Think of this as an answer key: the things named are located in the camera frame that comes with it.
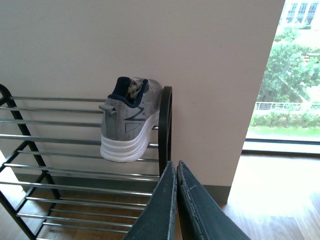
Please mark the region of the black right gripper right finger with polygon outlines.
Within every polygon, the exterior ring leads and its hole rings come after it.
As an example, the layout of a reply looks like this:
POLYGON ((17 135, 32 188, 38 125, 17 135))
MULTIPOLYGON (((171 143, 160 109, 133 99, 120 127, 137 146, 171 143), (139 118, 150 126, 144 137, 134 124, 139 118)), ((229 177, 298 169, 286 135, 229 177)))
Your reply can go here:
POLYGON ((187 165, 177 166, 177 206, 184 240, 248 240, 187 165))

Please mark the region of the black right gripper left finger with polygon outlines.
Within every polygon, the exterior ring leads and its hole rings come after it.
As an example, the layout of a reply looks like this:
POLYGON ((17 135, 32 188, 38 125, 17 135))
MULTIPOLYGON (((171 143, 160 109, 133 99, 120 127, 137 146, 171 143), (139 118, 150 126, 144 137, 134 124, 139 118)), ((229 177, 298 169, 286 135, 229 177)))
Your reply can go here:
POLYGON ((145 209, 125 235, 125 240, 173 240, 175 237, 177 175, 172 161, 157 183, 145 209))

